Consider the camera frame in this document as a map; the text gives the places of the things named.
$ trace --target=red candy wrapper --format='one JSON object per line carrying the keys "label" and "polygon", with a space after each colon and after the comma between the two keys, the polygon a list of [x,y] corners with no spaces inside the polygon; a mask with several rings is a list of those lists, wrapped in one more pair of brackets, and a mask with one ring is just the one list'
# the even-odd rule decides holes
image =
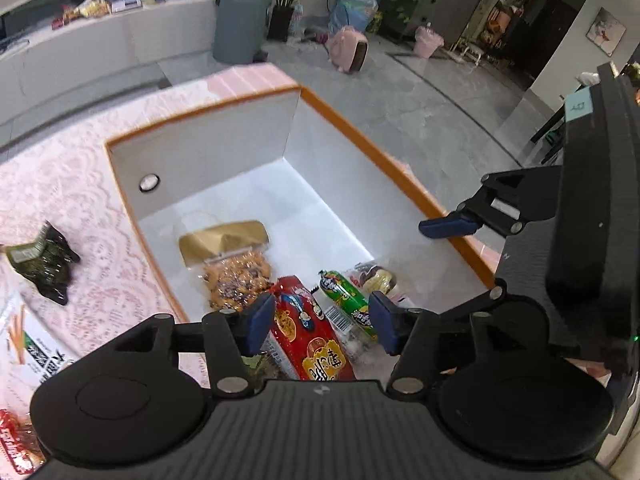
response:
{"label": "red candy wrapper", "polygon": [[277,344],[271,341],[269,350],[284,371],[305,381],[355,380],[334,329],[300,280],[280,278],[271,292],[277,300],[271,329]]}
{"label": "red candy wrapper", "polygon": [[18,423],[7,410],[0,410],[0,442],[9,462],[20,475],[36,471],[31,453],[26,449],[18,433]]}

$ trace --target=black plant pot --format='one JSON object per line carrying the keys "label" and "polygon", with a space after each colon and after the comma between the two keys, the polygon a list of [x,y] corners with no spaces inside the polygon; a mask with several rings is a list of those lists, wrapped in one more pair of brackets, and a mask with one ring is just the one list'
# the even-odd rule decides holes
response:
{"label": "black plant pot", "polygon": [[287,41],[293,7],[273,7],[269,22],[268,40]]}

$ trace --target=green snack package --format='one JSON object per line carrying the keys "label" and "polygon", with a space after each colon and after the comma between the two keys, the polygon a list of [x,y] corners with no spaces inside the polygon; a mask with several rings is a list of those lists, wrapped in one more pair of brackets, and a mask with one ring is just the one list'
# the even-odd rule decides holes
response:
{"label": "green snack package", "polygon": [[79,263],[80,256],[71,250],[60,231],[45,222],[34,242],[5,247],[4,252],[16,272],[33,282],[41,295],[66,305],[71,263]]}
{"label": "green snack package", "polygon": [[374,340],[377,339],[369,320],[369,303],[362,293],[340,272],[321,270],[320,288],[331,300],[349,314]]}

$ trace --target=plastic bottle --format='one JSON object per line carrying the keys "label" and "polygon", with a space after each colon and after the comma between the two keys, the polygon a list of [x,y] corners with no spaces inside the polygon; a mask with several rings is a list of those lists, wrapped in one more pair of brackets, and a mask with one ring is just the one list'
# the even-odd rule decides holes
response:
{"label": "plastic bottle", "polygon": [[364,32],[377,10],[376,0],[338,0],[329,19],[329,33],[334,35],[345,25]]}

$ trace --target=pink trash bin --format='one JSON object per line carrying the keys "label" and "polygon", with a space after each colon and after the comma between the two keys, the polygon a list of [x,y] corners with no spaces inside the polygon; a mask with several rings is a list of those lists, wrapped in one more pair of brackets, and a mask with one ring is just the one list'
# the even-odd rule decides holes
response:
{"label": "pink trash bin", "polygon": [[415,31],[414,53],[425,59],[430,58],[433,53],[444,45],[444,39],[428,27],[418,27]]}

